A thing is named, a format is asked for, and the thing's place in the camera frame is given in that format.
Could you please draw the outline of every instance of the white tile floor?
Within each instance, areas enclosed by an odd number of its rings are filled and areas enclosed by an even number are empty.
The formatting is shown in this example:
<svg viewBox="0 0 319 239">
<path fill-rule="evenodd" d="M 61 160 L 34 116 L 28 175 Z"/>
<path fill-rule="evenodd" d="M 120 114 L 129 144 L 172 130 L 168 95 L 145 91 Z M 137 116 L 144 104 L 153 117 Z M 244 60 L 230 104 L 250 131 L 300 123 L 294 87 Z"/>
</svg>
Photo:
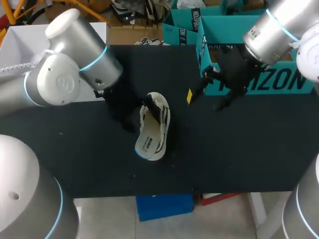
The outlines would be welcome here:
<svg viewBox="0 0 319 239">
<path fill-rule="evenodd" d="M 79 239 L 255 239 L 247 195 L 189 214 L 140 222 L 135 197 L 76 199 L 82 207 Z"/>
</svg>

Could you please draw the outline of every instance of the black tabletop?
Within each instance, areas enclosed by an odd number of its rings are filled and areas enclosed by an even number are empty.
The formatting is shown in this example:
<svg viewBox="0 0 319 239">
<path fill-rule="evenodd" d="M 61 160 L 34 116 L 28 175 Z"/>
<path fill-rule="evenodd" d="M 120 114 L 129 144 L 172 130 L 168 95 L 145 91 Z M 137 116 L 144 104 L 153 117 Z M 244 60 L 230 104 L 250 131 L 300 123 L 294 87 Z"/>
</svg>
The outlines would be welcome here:
<svg viewBox="0 0 319 239">
<path fill-rule="evenodd" d="M 113 46 L 139 94 L 167 99 L 167 154 L 139 158 L 138 133 L 122 130 L 105 103 L 36 108 L 0 119 L 0 134 L 29 145 L 74 198 L 293 190 L 319 151 L 319 100 L 245 96 L 214 112 L 218 97 L 186 102 L 199 80 L 191 46 Z M 133 115 L 139 127 L 139 109 Z"/>
</svg>

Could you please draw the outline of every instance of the yellow tag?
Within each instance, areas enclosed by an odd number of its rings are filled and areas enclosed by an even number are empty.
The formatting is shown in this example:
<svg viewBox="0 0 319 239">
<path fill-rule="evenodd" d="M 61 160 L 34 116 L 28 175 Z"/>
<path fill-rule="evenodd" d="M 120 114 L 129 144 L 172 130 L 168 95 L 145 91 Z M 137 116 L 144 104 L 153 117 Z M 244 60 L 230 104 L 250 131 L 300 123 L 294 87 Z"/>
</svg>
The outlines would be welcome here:
<svg viewBox="0 0 319 239">
<path fill-rule="evenodd" d="M 191 100 L 191 97 L 192 97 L 193 93 L 191 92 L 191 90 L 189 89 L 188 90 L 188 95 L 187 95 L 187 103 L 190 104 L 190 100 Z"/>
</svg>

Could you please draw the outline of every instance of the cardboard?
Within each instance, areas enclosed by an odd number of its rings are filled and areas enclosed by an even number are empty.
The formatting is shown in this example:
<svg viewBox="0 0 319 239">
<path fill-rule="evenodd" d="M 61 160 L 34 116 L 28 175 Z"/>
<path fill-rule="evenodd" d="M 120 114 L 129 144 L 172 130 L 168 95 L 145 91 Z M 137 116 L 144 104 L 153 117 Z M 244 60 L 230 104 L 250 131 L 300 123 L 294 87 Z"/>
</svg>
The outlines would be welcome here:
<svg viewBox="0 0 319 239">
<path fill-rule="evenodd" d="M 111 6 L 111 4 L 111 0 L 90 0 L 89 8 L 96 13 L 101 13 L 108 9 Z"/>
<path fill-rule="evenodd" d="M 203 16 L 200 20 L 197 35 L 196 54 L 200 73 L 210 65 L 219 69 L 216 56 L 211 56 L 221 45 L 234 47 L 244 43 L 243 35 L 249 31 L 259 16 Z M 314 88 L 314 83 L 306 80 L 297 70 L 296 52 L 286 56 L 266 72 L 250 82 L 248 95 L 271 94 L 308 94 Z M 225 95 L 229 89 L 216 81 L 209 84 L 206 95 Z"/>
<path fill-rule="evenodd" d="M 104 22 L 91 23 L 92 27 L 106 42 L 107 25 Z M 48 25 L 12 26 L 8 29 L 0 48 L 0 68 L 39 60 L 43 51 L 49 48 L 45 36 Z M 91 87 L 81 81 L 80 93 L 75 102 L 96 101 Z"/>
<path fill-rule="evenodd" d="M 164 43 L 169 45 L 196 45 L 197 32 L 174 26 L 173 18 L 169 14 L 162 24 Z"/>
<path fill-rule="evenodd" d="M 225 15 L 226 14 L 227 0 L 221 0 L 221 4 L 218 6 L 208 6 L 201 8 L 177 8 L 177 0 L 171 8 L 171 15 L 173 17 L 174 26 L 190 31 L 197 32 L 199 19 L 201 16 L 212 16 L 212 15 Z"/>
<path fill-rule="evenodd" d="M 133 45 L 135 42 L 140 41 L 143 37 L 150 39 L 158 38 L 162 41 L 162 29 L 125 29 L 110 27 L 108 41 L 111 45 Z"/>
</svg>

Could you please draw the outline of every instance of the teal box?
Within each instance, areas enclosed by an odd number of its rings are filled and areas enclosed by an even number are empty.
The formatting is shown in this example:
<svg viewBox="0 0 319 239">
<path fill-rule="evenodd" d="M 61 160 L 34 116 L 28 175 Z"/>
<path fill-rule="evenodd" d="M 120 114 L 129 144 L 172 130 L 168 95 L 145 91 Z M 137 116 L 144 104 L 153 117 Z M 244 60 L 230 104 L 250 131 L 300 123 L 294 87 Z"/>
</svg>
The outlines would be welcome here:
<svg viewBox="0 0 319 239">
<path fill-rule="evenodd" d="M 234 15 L 241 15 L 241 16 L 254 16 L 259 15 L 261 16 L 266 11 L 266 8 L 264 9 L 256 9 L 256 10 L 250 10 L 250 11 L 241 11 L 234 13 Z"/>
<path fill-rule="evenodd" d="M 174 26 L 171 14 L 163 21 L 162 28 L 164 43 L 169 45 L 196 45 L 197 32 Z"/>
<path fill-rule="evenodd" d="M 232 48 L 242 44 L 243 35 L 251 29 L 259 16 L 203 16 L 200 20 L 196 54 L 200 74 L 209 65 L 219 69 L 217 63 L 211 61 L 208 49 L 218 49 L 221 45 Z M 308 94 L 314 83 L 308 81 L 297 70 L 296 53 L 291 54 L 292 61 L 279 61 L 264 73 L 260 73 L 251 81 L 248 95 L 264 94 Z M 220 96 L 229 92 L 219 81 L 209 84 L 206 95 Z"/>
<path fill-rule="evenodd" d="M 221 0 L 219 6 L 178 9 L 177 0 L 171 7 L 171 15 L 176 27 L 198 32 L 200 16 L 225 15 L 227 0 Z"/>
</svg>

